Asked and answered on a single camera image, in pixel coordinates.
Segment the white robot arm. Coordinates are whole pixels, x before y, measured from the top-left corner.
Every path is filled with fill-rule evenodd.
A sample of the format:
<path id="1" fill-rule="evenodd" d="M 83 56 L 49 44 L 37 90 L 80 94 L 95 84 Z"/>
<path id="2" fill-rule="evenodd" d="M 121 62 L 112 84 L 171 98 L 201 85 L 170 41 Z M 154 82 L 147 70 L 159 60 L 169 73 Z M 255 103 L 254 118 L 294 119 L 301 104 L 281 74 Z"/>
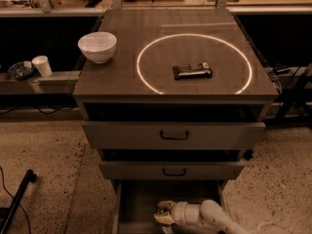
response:
<path id="1" fill-rule="evenodd" d="M 161 201 L 154 214 L 155 220 L 164 225 L 165 232 L 171 232 L 172 226 L 199 226 L 215 229 L 224 234 L 252 234 L 234 221 L 223 207 L 214 200 L 205 200 L 201 204 L 188 202 Z"/>

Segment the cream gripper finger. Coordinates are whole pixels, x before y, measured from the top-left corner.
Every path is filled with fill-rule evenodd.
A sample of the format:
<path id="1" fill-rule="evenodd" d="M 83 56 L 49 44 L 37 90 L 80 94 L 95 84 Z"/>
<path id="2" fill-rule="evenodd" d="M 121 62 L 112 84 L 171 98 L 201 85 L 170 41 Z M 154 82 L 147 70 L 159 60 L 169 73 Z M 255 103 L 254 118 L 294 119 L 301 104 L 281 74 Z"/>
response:
<path id="1" fill-rule="evenodd" d="M 174 223 L 173 218 L 169 213 L 155 214 L 154 218 L 161 224 L 172 225 Z"/>
<path id="2" fill-rule="evenodd" d="M 174 201 L 161 201 L 158 204 L 158 208 L 170 211 L 175 205 L 176 205 L 176 202 Z"/>

